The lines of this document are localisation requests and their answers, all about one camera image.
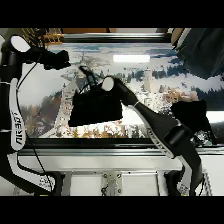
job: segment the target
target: white circular joint cap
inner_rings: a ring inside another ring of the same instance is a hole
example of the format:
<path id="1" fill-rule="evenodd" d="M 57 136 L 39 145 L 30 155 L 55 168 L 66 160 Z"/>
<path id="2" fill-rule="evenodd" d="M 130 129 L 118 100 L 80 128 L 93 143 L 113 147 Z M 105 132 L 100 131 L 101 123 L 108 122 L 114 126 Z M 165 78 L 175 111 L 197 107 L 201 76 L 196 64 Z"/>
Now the white circular joint cap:
<path id="1" fill-rule="evenodd" d="M 20 36 L 12 36 L 11 43 L 20 52 L 27 52 L 30 49 L 30 45 Z"/>
<path id="2" fill-rule="evenodd" d="M 106 77 L 104 80 L 103 80 L 103 84 L 102 84 L 102 89 L 105 90 L 105 91 L 110 91 L 112 90 L 114 87 L 114 80 L 113 78 L 111 77 Z"/>

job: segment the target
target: landscape picture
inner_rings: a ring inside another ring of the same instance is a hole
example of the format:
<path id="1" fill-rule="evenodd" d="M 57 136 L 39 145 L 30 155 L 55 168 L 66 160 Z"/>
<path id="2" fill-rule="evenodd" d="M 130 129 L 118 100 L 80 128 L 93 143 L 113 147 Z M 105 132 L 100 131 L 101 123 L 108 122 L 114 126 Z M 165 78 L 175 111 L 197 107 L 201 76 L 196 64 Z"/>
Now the landscape picture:
<path id="1" fill-rule="evenodd" d="M 123 107 L 118 121 L 75 128 L 68 126 L 72 97 L 87 80 L 78 69 L 86 65 L 100 77 L 120 78 L 139 101 L 158 113 L 170 114 L 177 101 L 207 101 L 208 111 L 224 111 L 224 81 L 221 76 L 201 79 L 184 69 L 170 44 L 69 43 L 49 46 L 49 50 L 69 52 L 71 67 L 44 70 L 38 64 L 19 92 L 19 103 L 27 132 L 32 138 L 148 138 L 142 120 Z M 150 55 L 147 63 L 114 62 L 113 55 Z M 24 64 L 23 76 L 33 66 Z M 224 143 L 224 124 L 212 123 L 212 129 Z M 205 133 L 199 133 L 208 140 Z"/>

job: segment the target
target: snowy landscape print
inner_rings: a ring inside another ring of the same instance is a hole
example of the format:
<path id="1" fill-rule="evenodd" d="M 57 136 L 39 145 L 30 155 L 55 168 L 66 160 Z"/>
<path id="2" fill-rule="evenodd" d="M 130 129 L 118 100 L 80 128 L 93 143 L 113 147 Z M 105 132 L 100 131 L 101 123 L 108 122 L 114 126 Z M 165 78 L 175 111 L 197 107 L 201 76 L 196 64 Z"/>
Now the snowy landscape print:
<path id="1" fill-rule="evenodd" d="M 172 103 L 201 99 L 207 101 L 209 111 L 224 110 L 221 77 L 204 80 L 188 73 L 170 44 L 69 43 L 49 46 L 49 50 L 55 53 L 68 51 L 71 66 L 59 71 L 45 71 L 43 65 L 38 64 L 21 86 L 19 102 L 30 137 L 148 138 L 141 119 L 125 106 L 122 106 L 123 118 L 119 121 L 68 127 L 72 97 L 87 83 L 85 75 L 78 69 L 80 65 L 88 66 L 101 77 L 114 75 L 120 78 L 139 101 L 158 113 L 171 115 Z M 114 62 L 113 55 L 120 54 L 149 55 L 150 61 Z M 24 65 L 23 75 L 32 66 Z M 219 131 L 222 127 L 224 125 L 219 124 Z"/>

